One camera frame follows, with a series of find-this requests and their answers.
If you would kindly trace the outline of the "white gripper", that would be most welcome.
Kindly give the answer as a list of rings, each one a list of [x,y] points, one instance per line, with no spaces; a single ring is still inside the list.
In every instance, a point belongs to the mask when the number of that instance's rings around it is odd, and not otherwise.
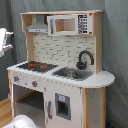
[[[13,46],[11,44],[4,46],[5,42],[6,42],[5,35],[7,37],[9,37],[9,36],[13,36],[14,33],[7,32],[5,28],[0,28],[0,57],[2,57],[4,55],[4,51],[7,51],[7,50],[13,48]]]

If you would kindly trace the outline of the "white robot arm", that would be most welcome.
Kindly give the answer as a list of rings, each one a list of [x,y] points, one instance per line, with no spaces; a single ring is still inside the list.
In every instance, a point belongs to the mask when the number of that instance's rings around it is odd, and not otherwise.
[[[6,40],[10,35],[12,35],[12,32],[8,32],[5,28],[0,28],[0,57],[4,55],[5,51],[12,48],[11,44],[6,44]],[[37,128],[37,126],[28,116],[18,115],[3,128]]]

